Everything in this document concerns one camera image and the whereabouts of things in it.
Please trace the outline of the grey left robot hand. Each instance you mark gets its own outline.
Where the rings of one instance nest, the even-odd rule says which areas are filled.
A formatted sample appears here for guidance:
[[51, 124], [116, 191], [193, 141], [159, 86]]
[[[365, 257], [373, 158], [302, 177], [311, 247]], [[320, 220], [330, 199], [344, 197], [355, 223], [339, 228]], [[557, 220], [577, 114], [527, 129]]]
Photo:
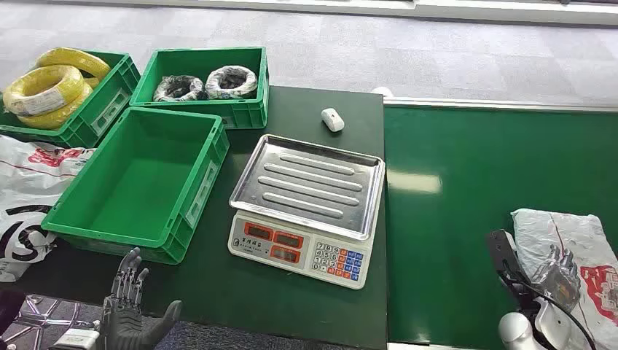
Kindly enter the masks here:
[[141, 310], [147, 268], [140, 269], [141, 250], [131, 249], [121, 260], [104, 298], [99, 349], [155, 349], [179, 321], [183, 302], [169, 303], [161, 318], [145, 327]]

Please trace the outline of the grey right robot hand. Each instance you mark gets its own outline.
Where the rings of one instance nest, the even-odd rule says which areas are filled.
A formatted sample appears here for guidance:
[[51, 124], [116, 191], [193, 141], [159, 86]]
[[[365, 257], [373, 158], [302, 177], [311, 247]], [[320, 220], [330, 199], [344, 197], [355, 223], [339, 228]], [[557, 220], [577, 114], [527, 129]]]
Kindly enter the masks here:
[[531, 282], [567, 312], [574, 309], [581, 297], [581, 281], [573, 252], [569, 249], [561, 250], [554, 244], [549, 245], [549, 253], [535, 270]]

